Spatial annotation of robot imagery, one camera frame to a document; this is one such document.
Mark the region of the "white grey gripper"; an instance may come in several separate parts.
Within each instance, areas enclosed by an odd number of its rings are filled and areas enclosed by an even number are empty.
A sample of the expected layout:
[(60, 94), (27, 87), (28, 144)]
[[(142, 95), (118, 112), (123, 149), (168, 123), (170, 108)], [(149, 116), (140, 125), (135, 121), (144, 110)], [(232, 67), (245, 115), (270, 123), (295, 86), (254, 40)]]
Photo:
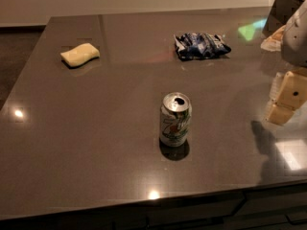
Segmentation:
[[(282, 38), (281, 55), (292, 65), (307, 67), (307, 0), (288, 20)], [(265, 119), (286, 124), (307, 102), (307, 69), (277, 72), (272, 82)]]

